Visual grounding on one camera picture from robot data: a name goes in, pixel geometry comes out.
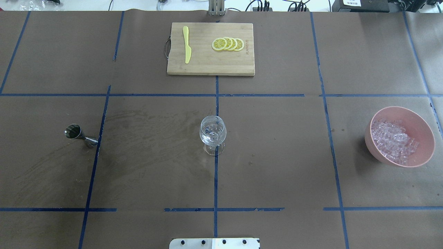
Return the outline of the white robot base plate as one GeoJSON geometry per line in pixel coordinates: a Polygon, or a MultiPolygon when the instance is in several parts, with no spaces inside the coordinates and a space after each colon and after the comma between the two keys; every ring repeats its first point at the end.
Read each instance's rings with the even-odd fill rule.
{"type": "Polygon", "coordinates": [[[259,238],[176,238],[170,249],[260,249],[259,238]]]}

